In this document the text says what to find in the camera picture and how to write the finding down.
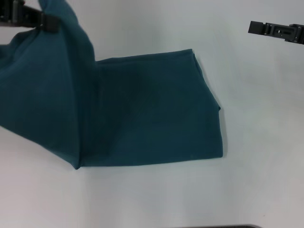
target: teal fabric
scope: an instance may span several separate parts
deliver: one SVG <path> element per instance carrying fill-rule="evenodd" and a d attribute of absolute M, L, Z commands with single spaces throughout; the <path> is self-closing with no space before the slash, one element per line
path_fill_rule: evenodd
<path fill-rule="evenodd" d="M 0 125 L 81 166 L 222 157 L 219 106 L 192 50 L 95 62 L 64 0 L 40 0 L 59 33 L 0 46 Z"/>

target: white background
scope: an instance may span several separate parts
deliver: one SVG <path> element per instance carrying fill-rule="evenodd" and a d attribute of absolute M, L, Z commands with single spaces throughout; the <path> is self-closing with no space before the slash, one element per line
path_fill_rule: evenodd
<path fill-rule="evenodd" d="M 1 128 L 1 228 L 304 227 L 304 46 L 247 33 L 251 20 L 304 24 L 303 1 L 69 2 L 96 60 L 192 48 L 225 156 L 76 171 Z M 0 28 L 0 43 L 17 31 Z"/>

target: black clamp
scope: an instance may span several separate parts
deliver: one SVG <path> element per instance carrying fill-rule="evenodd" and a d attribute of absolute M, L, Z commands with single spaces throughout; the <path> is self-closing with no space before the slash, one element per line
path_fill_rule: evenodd
<path fill-rule="evenodd" d="M 60 19 L 24 6 L 24 0 L 0 0 L 0 26 L 37 28 L 58 32 Z"/>
<path fill-rule="evenodd" d="M 285 39 L 287 42 L 304 44 L 304 25 L 289 26 L 252 21 L 248 33 Z"/>

